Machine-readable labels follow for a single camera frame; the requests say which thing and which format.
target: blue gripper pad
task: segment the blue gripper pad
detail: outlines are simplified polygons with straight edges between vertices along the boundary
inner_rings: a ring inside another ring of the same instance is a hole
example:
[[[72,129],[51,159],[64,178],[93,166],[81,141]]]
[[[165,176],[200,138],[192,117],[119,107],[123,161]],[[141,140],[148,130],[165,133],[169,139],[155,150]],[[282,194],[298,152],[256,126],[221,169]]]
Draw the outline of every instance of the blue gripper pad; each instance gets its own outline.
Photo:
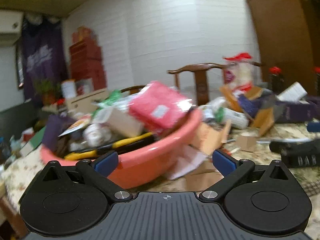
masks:
[[[107,157],[104,156],[99,157],[96,161],[94,161],[94,170],[100,173],[102,176],[109,176],[111,172],[118,166],[118,153],[113,152]]]
[[[222,155],[218,151],[214,151],[212,154],[213,166],[225,177],[233,172],[237,166],[230,159]]]

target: black circular pad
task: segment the black circular pad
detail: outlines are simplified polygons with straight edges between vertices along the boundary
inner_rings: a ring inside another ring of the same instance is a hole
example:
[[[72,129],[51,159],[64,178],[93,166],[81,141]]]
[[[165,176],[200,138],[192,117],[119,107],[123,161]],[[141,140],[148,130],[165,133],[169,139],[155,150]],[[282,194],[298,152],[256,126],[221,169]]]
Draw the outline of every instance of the black circular pad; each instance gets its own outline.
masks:
[[[285,235],[305,228],[311,211],[301,187],[291,188],[275,179],[233,188],[224,207],[238,225],[263,235]]]
[[[280,211],[289,204],[288,198],[276,191],[261,191],[251,197],[252,204],[264,211]]]
[[[39,191],[23,198],[20,213],[27,227],[45,236],[65,236],[82,232],[106,214],[105,195],[83,184],[48,181]]]
[[[76,209],[80,201],[81,199],[74,193],[58,192],[47,196],[42,204],[46,210],[62,214]]]

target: yellow and black object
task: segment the yellow and black object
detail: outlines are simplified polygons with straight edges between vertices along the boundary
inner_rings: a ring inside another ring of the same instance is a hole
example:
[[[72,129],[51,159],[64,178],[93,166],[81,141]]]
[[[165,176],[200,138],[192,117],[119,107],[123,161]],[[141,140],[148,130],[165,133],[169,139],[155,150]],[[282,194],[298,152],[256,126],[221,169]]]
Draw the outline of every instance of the yellow and black object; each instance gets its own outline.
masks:
[[[155,141],[155,136],[151,132],[148,132],[137,137],[123,139],[96,148],[88,148],[81,151],[72,152],[66,155],[64,159],[68,161],[94,159],[104,155],[110,150],[115,150],[118,154],[123,154],[145,147],[151,143],[154,143]]]

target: metal screw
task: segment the metal screw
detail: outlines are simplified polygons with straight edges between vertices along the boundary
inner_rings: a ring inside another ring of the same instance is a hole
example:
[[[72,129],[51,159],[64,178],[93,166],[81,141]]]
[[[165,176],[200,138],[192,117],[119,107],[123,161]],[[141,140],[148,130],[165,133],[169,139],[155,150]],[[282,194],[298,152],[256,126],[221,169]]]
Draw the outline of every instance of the metal screw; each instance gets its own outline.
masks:
[[[130,193],[127,191],[118,191],[115,193],[115,197],[118,199],[125,199],[130,197]]]
[[[207,190],[202,193],[202,196],[205,198],[215,198],[218,196],[218,193],[216,193],[215,191],[212,191],[212,190]]]

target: red cap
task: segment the red cap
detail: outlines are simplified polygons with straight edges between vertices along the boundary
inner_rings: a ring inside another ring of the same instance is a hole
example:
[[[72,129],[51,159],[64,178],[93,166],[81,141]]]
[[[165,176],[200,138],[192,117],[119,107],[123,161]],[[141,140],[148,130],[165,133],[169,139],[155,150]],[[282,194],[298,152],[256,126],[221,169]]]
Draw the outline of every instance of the red cap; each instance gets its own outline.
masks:
[[[278,68],[278,67],[269,68],[269,71],[271,74],[275,74],[275,75],[279,75],[282,72],[281,68]]]
[[[224,57],[223,59],[231,60],[231,61],[240,61],[242,59],[251,59],[252,57],[248,52],[242,52],[234,57]]]

